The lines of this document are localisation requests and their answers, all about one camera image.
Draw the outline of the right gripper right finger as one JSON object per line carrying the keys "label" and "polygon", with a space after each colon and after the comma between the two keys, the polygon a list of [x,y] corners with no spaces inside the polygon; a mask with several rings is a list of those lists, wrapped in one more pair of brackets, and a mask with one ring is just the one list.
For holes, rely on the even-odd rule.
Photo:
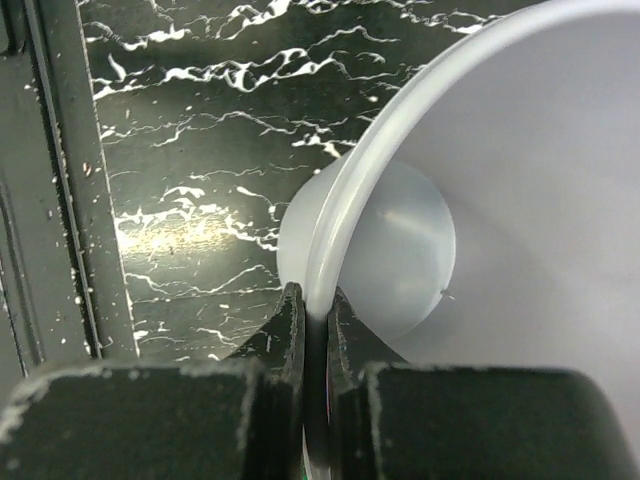
{"label": "right gripper right finger", "polygon": [[337,291],[328,316],[336,479],[635,479],[601,388],[575,370],[416,366]]}

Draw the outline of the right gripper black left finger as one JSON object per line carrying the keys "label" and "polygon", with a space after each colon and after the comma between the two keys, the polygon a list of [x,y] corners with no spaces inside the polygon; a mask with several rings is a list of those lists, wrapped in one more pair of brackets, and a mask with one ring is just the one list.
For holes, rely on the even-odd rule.
{"label": "right gripper black left finger", "polygon": [[5,479],[298,479],[305,307],[273,316],[223,360],[43,367],[1,413]]}

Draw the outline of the grey plastic trash bin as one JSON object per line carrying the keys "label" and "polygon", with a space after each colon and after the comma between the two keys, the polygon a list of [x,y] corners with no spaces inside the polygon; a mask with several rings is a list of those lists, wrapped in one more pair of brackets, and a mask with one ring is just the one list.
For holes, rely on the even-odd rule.
{"label": "grey plastic trash bin", "polygon": [[445,50],[281,223],[282,282],[402,357],[591,376],[639,440],[639,5],[547,1]]}

